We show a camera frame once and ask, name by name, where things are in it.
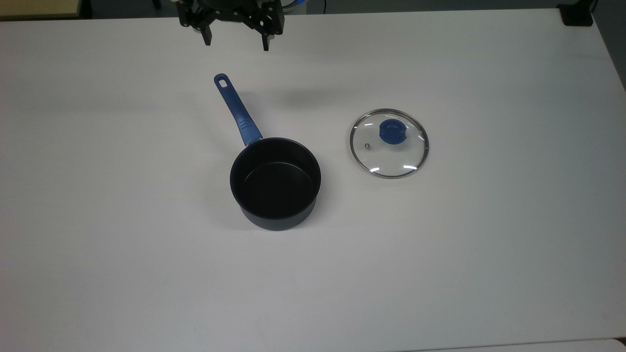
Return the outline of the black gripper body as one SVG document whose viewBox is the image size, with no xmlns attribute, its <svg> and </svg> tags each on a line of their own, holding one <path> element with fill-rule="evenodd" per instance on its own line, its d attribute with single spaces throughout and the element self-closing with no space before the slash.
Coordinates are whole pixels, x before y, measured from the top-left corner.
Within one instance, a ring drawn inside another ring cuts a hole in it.
<svg viewBox="0 0 626 352">
<path fill-rule="evenodd" d="M 195 22 L 259 23 L 260 7 L 256 0 L 199 0 Z"/>
</svg>

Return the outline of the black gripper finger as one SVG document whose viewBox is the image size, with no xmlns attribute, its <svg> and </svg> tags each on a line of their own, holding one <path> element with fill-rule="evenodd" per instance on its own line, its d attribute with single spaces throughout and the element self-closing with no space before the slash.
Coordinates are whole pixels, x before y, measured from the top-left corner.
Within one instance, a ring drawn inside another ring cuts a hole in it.
<svg viewBox="0 0 626 352">
<path fill-rule="evenodd" d="M 190 27 L 197 33 L 201 33 L 205 46 L 212 42 L 210 25 L 215 20 L 214 10 L 207 7 L 203 2 L 178 2 L 179 24 Z"/>
<path fill-rule="evenodd" d="M 269 51 L 269 43 L 284 32 L 285 16 L 281 2 L 244 2 L 243 23 L 260 33 L 263 50 Z"/>
</svg>

